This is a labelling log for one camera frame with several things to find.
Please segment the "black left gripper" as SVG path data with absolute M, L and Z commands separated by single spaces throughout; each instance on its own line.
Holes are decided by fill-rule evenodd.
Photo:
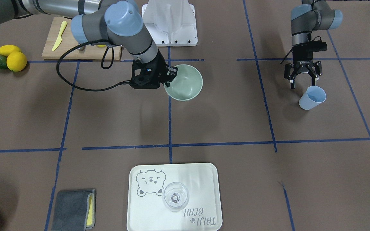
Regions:
M 316 86 L 316 82 L 323 74 L 322 62 L 313 61 L 313 53 L 307 52 L 307 45 L 296 45 L 292 47 L 293 64 L 285 64 L 284 78 L 289 80 L 290 88 L 295 89 L 295 78 L 302 73 L 311 76 L 311 85 Z

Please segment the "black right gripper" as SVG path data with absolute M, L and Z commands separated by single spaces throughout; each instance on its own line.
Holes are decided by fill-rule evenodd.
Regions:
M 177 67 L 169 67 L 163 57 L 155 57 L 148 63 L 134 60 L 130 86 L 134 89 L 157 89 L 163 83 L 169 88 L 178 74 Z

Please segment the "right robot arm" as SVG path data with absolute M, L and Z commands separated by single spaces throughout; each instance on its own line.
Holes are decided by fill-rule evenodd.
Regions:
M 119 85 L 134 89 L 169 87 L 177 76 L 177 67 L 166 64 L 150 32 L 144 25 L 140 10 L 133 0 L 0 0 L 0 24 L 28 15 L 50 14 L 70 18 L 71 31 L 78 45 L 66 51 L 56 64 L 72 51 L 85 45 L 104 44 L 108 48 L 122 45 L 132 55 L 132 77 Z

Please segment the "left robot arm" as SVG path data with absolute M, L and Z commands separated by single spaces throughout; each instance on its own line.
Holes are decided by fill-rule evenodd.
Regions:
M 342 11 L 331 9 L 325 0 L 303 0 L 292 9 L 292 48 L 283 59 L 292 54 L 293 62 L 284 67 L 284 79 L 289 80 L 291 89 L 295 89 L 296 77 L 304 73 L 311 77 L 311 85 L 316 85 L 323 71 L 322 62 L 314 61 L 314 53 L 326 51 L 327 43 L 312 38 L 312 33 L 338 28 L 342 21 Z

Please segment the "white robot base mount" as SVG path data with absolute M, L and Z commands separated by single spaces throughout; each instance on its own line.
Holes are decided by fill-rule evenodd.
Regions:
M 198 44 L 195 7 L 188 0 L 150 0 L 142 18 L 158 47 L 193 47 Z

